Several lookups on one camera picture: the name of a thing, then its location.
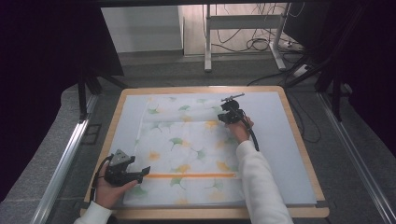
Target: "wooden floor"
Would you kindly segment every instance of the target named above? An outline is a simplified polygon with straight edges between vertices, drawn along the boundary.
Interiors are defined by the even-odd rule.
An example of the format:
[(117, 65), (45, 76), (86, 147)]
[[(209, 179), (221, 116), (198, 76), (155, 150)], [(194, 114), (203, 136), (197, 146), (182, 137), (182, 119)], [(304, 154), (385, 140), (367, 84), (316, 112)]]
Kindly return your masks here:
[[(210, 14), (213, 15), (278, 15), (284, 10), (285, 4), (230, 4), (211, 5)], [(205, 53), (205, 17), (206, 5), (182, 6), (184, 17), (184, 54), (202, 55)], [(269, 35), (266, 30), (212, 30), (211, 33), (212, 53), (243, 53), (258, 52), (254, 49), (246, 50), (251, 45), (251, 39), (265, 39), (256, 42), (256, 49), (266, 49), (268, 39), (272, 40), (274, 35)]]

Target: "orange strip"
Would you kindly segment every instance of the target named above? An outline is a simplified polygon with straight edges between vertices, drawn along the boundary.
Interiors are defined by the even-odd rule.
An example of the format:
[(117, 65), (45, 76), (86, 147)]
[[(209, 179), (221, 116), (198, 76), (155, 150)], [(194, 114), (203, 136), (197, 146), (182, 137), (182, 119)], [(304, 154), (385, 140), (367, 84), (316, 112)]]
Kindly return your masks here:
[(236, 177), (235, 174), (148, 174), (145, 178), (182, 178), (182, 177)]

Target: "white desk leg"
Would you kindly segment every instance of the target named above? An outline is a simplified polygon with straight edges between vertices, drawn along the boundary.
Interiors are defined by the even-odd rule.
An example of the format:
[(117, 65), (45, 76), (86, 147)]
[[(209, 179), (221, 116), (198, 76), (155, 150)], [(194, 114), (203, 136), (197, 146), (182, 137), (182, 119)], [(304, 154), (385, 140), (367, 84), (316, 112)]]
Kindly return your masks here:
[(212, 71), (212, 44), (210, 42), (210, 5), (206, 5), (205, 71)]
[(275, 39), (274, 39), (274, 41), (270, 42), (270, 49), (271, 49), (271, 51), (272, 51), (272, 53), (274, 55), (277, 68), (280, 71), (285, 71), (286, 70), (286, 66), (283, 63), (282, 57), (279, 54), (279, 50), (277, 49), (277, 45), (279, 44), (279, 39), (280, 39), (280, 36), (282, 35), (283, 26), (285, 25), (286, 18), (288, 17), (289, 6), (290, 6), (290, 3), (287, 3), (286, 6), (285, 6), (285, 10), (283, 11), (282, 16), (280, 17), (279, 27), (276, 30)]

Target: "hand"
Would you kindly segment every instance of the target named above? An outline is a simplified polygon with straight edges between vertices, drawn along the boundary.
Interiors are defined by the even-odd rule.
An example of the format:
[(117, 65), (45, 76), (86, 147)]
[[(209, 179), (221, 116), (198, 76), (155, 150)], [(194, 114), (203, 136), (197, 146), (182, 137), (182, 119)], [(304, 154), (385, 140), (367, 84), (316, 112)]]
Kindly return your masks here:
[[(244, 119), (250, 125), (250, 128), (253, 127), (254, 122), (250, 120), (250, 117), (244, 117)], [(247, 127), (241, 120), (234, 124), (226, 124), (226, 127), (230, 129), (231, 133), (233, 134), (233, 136), (235, 136), (239, 144), (248, 140), (250, 137)]]
[(137, 184), (137, 180), (131, 181), (121, 187), (112, 187), (103, 177), (105, 176), (107, 166), (108, 162), (103, 165), (99, 172), (100, 178), (98, 178), (96, 186), (95, 202), (104, 208), (111, 209), (126, 190), (133, 188)]

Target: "white sweater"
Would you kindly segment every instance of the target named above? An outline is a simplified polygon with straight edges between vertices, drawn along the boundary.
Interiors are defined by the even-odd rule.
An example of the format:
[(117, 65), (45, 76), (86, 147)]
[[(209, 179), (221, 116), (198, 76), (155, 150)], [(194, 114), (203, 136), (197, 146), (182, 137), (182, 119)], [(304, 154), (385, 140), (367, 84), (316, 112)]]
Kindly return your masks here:
[[(293, 223), (272, 176), (271, 167), (264, 156), (256, 151), (253, 143), (241, 143), (236, 149), (236, 157), (252, 224)], [(110, 215), (111, 210), (91, 202), (75, 224), (106, 224)]]

